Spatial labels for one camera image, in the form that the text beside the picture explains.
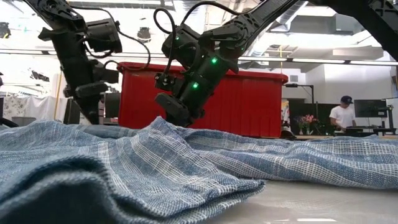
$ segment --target red bin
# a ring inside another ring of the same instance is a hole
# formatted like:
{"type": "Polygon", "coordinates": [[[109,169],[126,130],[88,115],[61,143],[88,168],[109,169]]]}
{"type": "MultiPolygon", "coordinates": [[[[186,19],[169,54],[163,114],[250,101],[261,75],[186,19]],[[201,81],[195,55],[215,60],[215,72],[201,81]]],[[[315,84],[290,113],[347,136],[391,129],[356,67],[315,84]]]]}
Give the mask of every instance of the red bin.
{"type": "MultiPolygon", "coordinates": [[[[125,67],[143,67],[142,63],[123,62],[125,67]]],[[[119,124],[141,129],[164,110],[155,102],[162,90],[156,89],[155,74],[165,65],[149,65],[140,71],[125,70],[119,111],[119,124]]],[[[179,75],[182,67],[171,66],[170,74],[179,75]]],[[[250,137],[279,137],[282,85],[287,76],[278,73],[228,71],[206,103],[205,117],[190,128],[215,129],[250,137]]]]}

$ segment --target white t-shirt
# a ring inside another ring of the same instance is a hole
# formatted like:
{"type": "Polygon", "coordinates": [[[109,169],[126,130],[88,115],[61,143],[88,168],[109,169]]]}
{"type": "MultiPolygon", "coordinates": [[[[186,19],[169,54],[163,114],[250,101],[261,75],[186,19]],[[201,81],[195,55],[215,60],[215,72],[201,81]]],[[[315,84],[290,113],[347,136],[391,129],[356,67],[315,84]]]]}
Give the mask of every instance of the white t-shirt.
{"type": "Polygon", "coordinates": [[[347,128],[353,125],[353,120],[355,120],[354,111],[351,108],[342,108],[341,106],[336,106],[331,109],[330,118],[335,118],[336,122],[342,127],[347,128]]]}

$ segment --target man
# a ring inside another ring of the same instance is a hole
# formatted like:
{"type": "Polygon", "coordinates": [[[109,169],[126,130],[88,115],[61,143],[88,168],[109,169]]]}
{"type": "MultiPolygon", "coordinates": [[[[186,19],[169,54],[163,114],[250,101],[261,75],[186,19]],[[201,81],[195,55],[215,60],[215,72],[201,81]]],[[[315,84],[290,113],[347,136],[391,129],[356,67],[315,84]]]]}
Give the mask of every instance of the man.
{"type": "Polygon", "coordinates": [[[347,127],[356,126],[354,111],[349,108],[352,103],[352,97],[341,97],[340,105],[333,108],[330,112],[330,123],[342,131],[346,131],[347,127]]]}

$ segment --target blue plaid fabric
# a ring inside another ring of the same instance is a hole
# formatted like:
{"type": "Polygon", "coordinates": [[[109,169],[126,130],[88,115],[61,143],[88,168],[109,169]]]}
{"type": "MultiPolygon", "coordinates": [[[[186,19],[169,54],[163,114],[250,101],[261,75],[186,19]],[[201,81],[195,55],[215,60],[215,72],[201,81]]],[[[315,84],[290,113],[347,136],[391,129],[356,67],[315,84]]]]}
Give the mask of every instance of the blue plaid fabric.
{"type": "Polygon", "coordinates": [[[261,179],[397,189],[398,141],[251,139],[175,127],[34,122],[0,131],[0,223],[196,223],[261,179]]]}

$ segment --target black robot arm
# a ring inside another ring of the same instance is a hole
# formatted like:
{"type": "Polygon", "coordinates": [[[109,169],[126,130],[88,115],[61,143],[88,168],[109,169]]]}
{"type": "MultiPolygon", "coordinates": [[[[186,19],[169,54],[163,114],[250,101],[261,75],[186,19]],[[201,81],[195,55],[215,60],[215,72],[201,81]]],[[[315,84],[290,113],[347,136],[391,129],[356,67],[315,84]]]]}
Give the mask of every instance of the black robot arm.
{"type": "Polygon", "coordinates": [[[95,52],[122,52],[118,23],[113,19],[85,22],[64,0],[24,0],[51,28],[43,28],[39,39],[51,40],[68,83],[64,94],[79,105],[92,123],[98,124],[100,93],[108,90],[104,82],[117,83],[118,71],[108,70],[97,60],[89,60],[85,42],[95,52]]]}
{"type": "MultiPolygon", "coordinates": [[[[156,86],[172,94],[158,94],[156,102],[167,112],[167,120],[188,126],[204,115],[203,106],[228,70],[237,73],[238,58],[256,37],[298,0],[266,0],[253,10],[238,14],[221,27],[197,34],[189,26],[176,27],[177,35],[165,40],[162,51],[182,64],[183,79],[162,74],[156,86]]],[[[386,0],[319,0],[335,11],[353,16],[398,60],[398,10],[386,0]]]]}

